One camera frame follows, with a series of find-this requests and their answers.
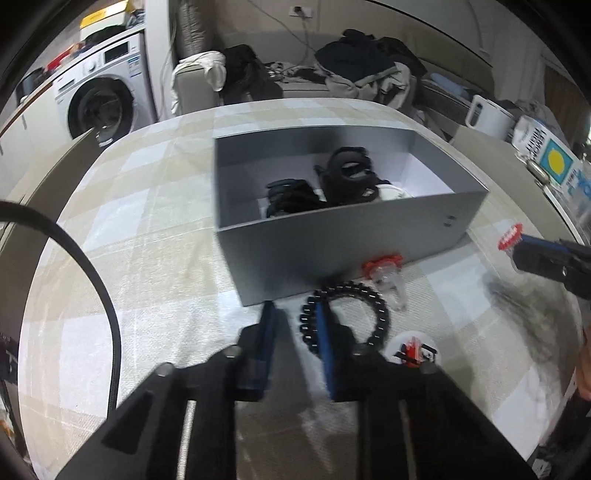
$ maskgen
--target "washing machine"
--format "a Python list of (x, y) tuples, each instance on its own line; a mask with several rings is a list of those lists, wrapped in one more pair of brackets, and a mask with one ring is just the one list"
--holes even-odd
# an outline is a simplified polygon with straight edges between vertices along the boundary
[(105, 43), (53, 82), (61, 121), (72, 138), (94, 128), (101, 147), (157, 122), (144, 33)]

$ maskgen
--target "white towel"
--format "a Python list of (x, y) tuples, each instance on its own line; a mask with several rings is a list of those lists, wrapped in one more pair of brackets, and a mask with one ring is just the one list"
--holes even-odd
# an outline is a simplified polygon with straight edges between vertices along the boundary
[(204, 51), (203, 53), (197, 53), (196, 55), (191, 55), (186, 59), (180, 60), (173, 70), (170, 86), (172, 100), (171, 110), (174, 116), (181, 114), (179, 111), (180, 105), (176, 89), (176, 77), (184, 69), (194, 66), (200, 66), (203, 68), (205, 79), (215, 92), (219, 92), (226, 82), (226, 57), (218, 51)]

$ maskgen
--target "yellow box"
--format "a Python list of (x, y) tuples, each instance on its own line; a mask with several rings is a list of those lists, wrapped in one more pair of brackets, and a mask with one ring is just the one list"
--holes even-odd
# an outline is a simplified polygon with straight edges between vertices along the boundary
[(111, 25), (125, 25), (133, 10), (134, 6), (128, 0), (123, 0), (85, 16), (80, 22), (80, 39), (84, 40), (88, 35)]

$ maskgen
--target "beige checkered tablecloth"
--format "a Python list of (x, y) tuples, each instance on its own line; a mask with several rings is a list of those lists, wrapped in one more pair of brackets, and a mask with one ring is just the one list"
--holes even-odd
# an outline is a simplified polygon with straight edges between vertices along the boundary
[[(538, 232), (453, 147), (397, 111), (360, 100), (223, 106), (131, 133), (99, 157), (59, 224), (90, 257), (115, 304), (123, 343), (119, 400), (160, 362), (204, 361), (258, 319), (259, 307), (240, 305), (213, 232), (214, 139), (301, 125), (413, 128), (488, 186), (490, 195), (457, 248), (404, 268), (409, 305), (391, 312), (391, 336), (420, 330), (433, 338), (444, 369), (529, 456), (556, 412), (578, 342), (562, 289), (517, 274), (496, 248), (515, 222)], [(499, 294), (511, 288), (525, 300)], [(238, 407), (242, 479), (355, 476), (355, 412), (328, 401), (320, 362), (300, 339), (304, 298), (277, 302), (288, 313), (288, 328), (276, 349), (273, 387), (261, 404)], [(537, 307), (524, 307), (528, 302)], [(369, 333), (363, 306), (341, 301), (338, 308), (360, 339)], [(110, 368), (111, 337), (99, 299), (50, 241), (25, 311), (18, 379), (22, 425), (41, 479), (53, 479), (105, 418)]]

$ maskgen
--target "open cardboard box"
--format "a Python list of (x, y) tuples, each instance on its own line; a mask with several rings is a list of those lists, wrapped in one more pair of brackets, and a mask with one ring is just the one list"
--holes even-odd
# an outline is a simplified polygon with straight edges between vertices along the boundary
[[(306, 179), (339, 147), (365, 147), (374, 171), (411, 198), (264, 218), (266, 185)], [(487, 189), (413, 130), (298, 127), (216, 140), (215, 227), (244, 305), (358, 276), (364, 262), (392, 253), (414, 261), (455, 245)]]

